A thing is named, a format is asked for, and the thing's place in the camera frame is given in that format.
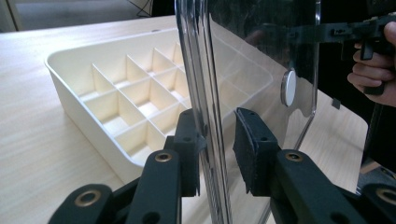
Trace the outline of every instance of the human hand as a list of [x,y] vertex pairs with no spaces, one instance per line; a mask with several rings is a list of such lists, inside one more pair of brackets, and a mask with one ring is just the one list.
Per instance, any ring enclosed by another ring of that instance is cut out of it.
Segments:
[[[390,44],[396,46],[396,22],[390,22],[385,26],[384,35]],[[361,92],[364,87],[378,87],[385,82],[384,92],[381,95],[366,94],[366,96],[381,105],[396,107],[395,56],[374,53],[372,60],[362,61],[360,55],[360,50],[354,54],[353,60],[356,64],[352,68],[352,73],[347,76],[347,80]]]

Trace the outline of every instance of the light wood surface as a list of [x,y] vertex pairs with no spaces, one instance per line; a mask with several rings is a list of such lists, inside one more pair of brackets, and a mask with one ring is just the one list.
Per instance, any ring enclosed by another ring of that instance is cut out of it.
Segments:
[[[122,183],[67,117],[48,54],[113,38],[176,27],[174,17],[0,35],[0,220],[46,223],[74,189]],[[367,125],[318,94],[318,111],[301,147],[330,180],[356,188]]]

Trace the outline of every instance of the transparent plastic panel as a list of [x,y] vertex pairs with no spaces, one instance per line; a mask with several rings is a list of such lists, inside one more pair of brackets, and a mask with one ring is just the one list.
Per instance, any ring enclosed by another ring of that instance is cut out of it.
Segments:
[[237,107],[261,116],[282,149],[314,117],[318,44],[293,30],[320,19],[317,0],[177,0],[177,25],[213,223],[263,223],[269,198],[246,194],[233,153]]

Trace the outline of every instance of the compartment organizer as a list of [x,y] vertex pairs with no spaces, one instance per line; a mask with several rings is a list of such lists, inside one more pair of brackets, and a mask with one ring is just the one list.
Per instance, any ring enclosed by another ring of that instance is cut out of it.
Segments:
[[[230,92],[220,106],[227,119],[272,77],[218,41],[232,56],[218,77],[219,91]],[[163,148],[178,115],[191,107],[178,42],[177,29],[170,29],[62,50],[46,60],[65,112],[125,183],[141,175],[148,155]],[[257,76],[240,77],[239,63]]]

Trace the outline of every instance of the floor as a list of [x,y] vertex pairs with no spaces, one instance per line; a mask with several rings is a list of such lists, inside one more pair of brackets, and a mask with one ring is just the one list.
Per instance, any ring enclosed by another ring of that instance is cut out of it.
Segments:
[[23,30],[46,29],[149,17],[128,0],[17,4]]

